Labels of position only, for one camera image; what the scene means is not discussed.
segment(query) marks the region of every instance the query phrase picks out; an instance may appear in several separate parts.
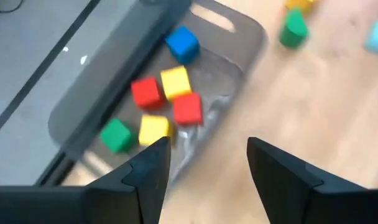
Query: tray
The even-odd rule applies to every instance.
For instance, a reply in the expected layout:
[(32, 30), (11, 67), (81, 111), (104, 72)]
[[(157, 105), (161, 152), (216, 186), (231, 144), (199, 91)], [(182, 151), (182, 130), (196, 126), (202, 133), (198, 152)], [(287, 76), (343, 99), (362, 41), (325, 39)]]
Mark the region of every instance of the tray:
[[(160, 71), (177, 65), (179, 64), (171, 57), (168, 49), (162, 47), (142, 77), (155, 75), (161, 83)], [(207, 49), (202, 49), (199, 58), (186, 68), (192, 90), (202, 96), (204, 125), (186, 128), (175, 125), (170, 181), (175, 180), (177, 174), (195, 155), (196, 149), (202, 148), (244, 80), (244, 74), (237, 65)], [(132, 95), (127, 94), (116, 109), (113, 118), (120, 119), (129, 126), (138, 128), (141, 124), (142, 115), (145, 113), (135, 105)], [(173, 121), (171, 105), (150, 114), (164, 115), (170, 121)], [(112, 168), (117, 168), (144, 148), (137, 146), (128, 155), (124, 153), (113, 154), (99, 138), (96, 138), (88, 150), (93, 151)]]
[[(235, 32), (224, 30), (191, 12), (177, 24), (177, 27), (185, 25), (200, 40), (200, 56), (186, 68), (193, 91), (202, 96), (204, 125), (190, 128), (175, 126), (169, 186), (177, 180), (182, 169), (201, 152), (206, 140), (212, 136), (224, 112), (241, 89), (246, 74), (261, 53), (266, 39), (263, 28), (256, 21), (213, 1), (197, 3), (229, 19)], [(161, 83), (160, 71), (178, 65), (168, 48), (163, 45), (153, 54), (139, 78), (154, 75)], [(137, 108), (131, 93), (128, 93), (117, 106), (112, 118), (139, 128), (141, 117), (145, 113)], [(151, 114), (164, 115), (173, 121), (170, 105)], [(87, 151), (92, 151), (109, 166), (116, 168), (143, 148), (137, 146), (130, 154), (113, 154), (97, 136)], [(85, 164), (95, 166), (88, 161)]]

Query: red block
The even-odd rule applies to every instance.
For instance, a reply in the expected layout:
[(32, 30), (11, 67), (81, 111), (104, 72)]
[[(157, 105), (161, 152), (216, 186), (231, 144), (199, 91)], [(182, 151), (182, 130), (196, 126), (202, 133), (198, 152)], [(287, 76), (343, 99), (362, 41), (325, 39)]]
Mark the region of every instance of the red block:
[(131, 90), (136, 105), (143, 110), (156, 110), (165, 103), (165, 98), (154, 77), (132, 82)]
[(192, 93), (176, 98), (173, 102), (173, 114), (177, 124), (203, 124), (201, 96)]

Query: green block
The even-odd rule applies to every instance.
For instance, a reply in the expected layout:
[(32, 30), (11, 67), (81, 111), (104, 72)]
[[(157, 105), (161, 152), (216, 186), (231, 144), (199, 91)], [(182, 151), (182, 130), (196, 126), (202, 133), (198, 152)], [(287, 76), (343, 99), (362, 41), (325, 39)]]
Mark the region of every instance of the green block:
[(102, 142), (113, 153), (128, 152), (134, 143), (132, 131), (118, 119), (112, 119), (101, 132)]
[(293, 49), (298, 48), (308, 37), (309, 30), (302, 12), (299, 9), (293, 9), (287, 13), (284, 26), (280, 32), (280, 43)]

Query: wooden surface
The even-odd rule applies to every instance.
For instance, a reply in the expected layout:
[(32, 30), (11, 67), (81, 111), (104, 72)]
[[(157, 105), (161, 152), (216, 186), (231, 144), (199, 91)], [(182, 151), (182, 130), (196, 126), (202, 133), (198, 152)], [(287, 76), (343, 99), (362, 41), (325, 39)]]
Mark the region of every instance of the wooden surface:
[[(268, 223), (247, 165), (249, 136), (378, 187), (378, 55), (363, 48), (378, 0), (321, 0), (307, 19), (310, 39), (296, 52), (276, 38), (283, 1), (220, 2), (258, 20), (268, 47), (205, 153), (166, 199), (160, 223)], [(75, 172), (68, 183), (85, 184), (86, 176)]]

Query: black surface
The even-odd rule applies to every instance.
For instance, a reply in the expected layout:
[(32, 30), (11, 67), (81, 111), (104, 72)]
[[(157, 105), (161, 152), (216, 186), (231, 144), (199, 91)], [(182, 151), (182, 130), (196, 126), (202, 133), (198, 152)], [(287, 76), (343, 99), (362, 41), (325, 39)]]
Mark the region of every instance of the black surface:
[(258, 138), (247, 157), (271, 224), (378, 223), (378, 190), (323, 171)]
[(30, 93), (31, 89), (40, 80), (45, 71), (49, 68), (52, 62), (56, 59), (58, 54), (62, 51), (67, 42), (73, 37), (76, 31), (81, 27), (86, 18), (91, 14), (93, 9), (98, 5), (100, 0), (91, 0), (76, 20), (71, 24), (68, 30), (60, 38), (60, 40), (55, 44), (50, 53), (44, 58), (42, 63), (37, 67), (25, 85), (19, 90), (14, 99), (9, 103), (7, 108), (0, 115), (0, 129), (8, 121), (11, 115), (15, 112), (17, 107), (22, 103), (24, 98)]
[(158, 223), (169, 170), (164, 137), (84, 187), (0, 187), (0, 223)]

